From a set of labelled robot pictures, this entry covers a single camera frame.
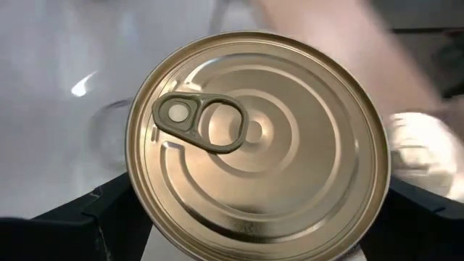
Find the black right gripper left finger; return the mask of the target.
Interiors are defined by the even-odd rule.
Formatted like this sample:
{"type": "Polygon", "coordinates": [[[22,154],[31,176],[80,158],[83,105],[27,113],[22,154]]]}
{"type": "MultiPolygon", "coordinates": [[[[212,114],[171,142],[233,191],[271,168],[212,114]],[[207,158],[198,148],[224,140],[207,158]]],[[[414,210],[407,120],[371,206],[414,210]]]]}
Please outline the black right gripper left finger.
{"type": "Polygon", "coordinates": [[[124,173],[37,217],[0,217],[0,261],[141,261],[152,226],[124,173]]]}

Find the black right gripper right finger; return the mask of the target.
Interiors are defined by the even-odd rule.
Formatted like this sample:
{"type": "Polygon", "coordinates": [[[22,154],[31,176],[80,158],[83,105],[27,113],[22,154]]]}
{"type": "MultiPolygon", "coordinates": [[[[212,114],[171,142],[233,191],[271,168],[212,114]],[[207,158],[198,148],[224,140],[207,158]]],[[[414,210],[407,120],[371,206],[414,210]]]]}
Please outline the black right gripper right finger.
{"type": "Polygon", "coordinates": [[[464,261],[464,204],[392,177],[360,247],[368,261],[464,261]]]}

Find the Bumble Bee light tuna can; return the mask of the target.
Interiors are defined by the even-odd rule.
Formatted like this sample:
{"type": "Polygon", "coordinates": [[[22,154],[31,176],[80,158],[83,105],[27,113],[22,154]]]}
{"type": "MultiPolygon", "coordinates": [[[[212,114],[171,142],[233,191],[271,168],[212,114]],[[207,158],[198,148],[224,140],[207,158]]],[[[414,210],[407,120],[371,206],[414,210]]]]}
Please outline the Bumble Bee light tuna can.
{"type": "Polygon", "coordinates": [[[394,177],[464,204],[464,139],[422,112],[393,114],[386,130],[394,177]]]}

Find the Wild Planet blue seafood can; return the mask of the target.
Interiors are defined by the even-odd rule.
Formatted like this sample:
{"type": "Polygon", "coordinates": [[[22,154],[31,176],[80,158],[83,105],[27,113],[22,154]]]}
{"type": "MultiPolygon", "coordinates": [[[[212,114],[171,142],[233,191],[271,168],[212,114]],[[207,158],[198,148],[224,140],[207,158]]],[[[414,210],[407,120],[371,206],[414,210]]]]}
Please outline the Wild Planet blue seafood can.
{"type": "Polygon", "coordinates": [[[304,43],[232,32],[162,61],[133,100],[128,173],[155,227],[207,261],[327,261],[388,191],[385,130],[363,87],[304,43]]]}

